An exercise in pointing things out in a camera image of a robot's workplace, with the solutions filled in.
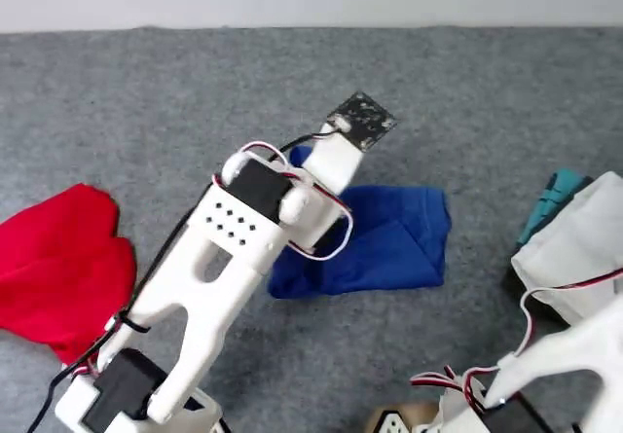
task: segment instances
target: red cloth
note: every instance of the red cloth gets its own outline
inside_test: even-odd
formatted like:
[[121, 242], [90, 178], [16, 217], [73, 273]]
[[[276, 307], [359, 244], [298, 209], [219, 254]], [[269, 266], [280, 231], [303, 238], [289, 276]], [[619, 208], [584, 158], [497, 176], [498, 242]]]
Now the red cloth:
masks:
[[131, 294], [130, 242], [117, 205], [76, 185], [0, 225], [0, 328], [74, 362]]

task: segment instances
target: blue cloth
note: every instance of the blue cloth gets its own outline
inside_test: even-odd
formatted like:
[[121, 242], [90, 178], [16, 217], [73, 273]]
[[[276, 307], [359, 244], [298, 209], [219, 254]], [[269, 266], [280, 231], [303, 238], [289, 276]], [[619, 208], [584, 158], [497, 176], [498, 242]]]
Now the blue cloth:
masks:
[[[306, 155], [295, 149], [290, 159]], [[342, 200], [352, 211], [348, 246], [325, 262], [308, 260], [287, 248], [275, 262], [269, 292], [278, 299], [376, 289], [433, 287], [444, 282], [446, 238], [451, 222], [444, 193], [433, 188], [352, 187]], [[333, 231], [325, 254], [342, 241], [344, 224]]]

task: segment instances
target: white cloth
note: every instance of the white cloth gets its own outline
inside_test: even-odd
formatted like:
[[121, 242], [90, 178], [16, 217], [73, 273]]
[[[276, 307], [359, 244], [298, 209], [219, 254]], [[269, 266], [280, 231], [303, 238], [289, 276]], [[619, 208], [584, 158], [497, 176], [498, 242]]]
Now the white cloth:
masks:
[[[556, 287], [623, 268], [623, 179], [607, 172], [575, 195], [542, 231], [511, 258], [528, 289]], [[534, 296], [569, 324], [614, 299], [614, 281]]]

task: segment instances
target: gray carpet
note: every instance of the gray carpet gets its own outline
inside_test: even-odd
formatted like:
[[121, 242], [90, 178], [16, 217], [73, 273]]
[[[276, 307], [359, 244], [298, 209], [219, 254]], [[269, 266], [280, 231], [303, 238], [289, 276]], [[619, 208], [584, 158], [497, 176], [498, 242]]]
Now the gray carpet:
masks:
[[[402, 121], [356, 183], [448, 193], [446, 284], [302, 302], [259, 292], [202, 387], [238, 432], [358, 432], [377, 405], [437, 396], [411, 388], [411, 374], [490, 364], [518, 343], [524, 320], [499, 282], [541, 188], [561, 166], [623, 170], [623, 30], [0, 36], [0, 220], [94, 184], [119, 202], [121, 234], [144, 270], [238, 146], [309, 132], [356, 89]], [[165, 368], [181, 339], [177, 316], [142, 344]], [[45, 347], [0, 332], [3, 432], [24, 430], [57, 370]], [[597, 386], [580, 374], [528, 393], [561, 428]], [[53, 415], [41, 427], [62, 431]]]

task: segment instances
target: circuit board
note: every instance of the circuit board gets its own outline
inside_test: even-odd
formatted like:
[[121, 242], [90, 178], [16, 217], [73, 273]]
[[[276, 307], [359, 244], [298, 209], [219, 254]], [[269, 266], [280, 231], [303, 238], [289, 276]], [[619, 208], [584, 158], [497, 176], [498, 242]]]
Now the circuit board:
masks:
[[331, 112], [327, 122], [364, 153], [397, 123], [393, 115], [362, 91], [353, 94]]

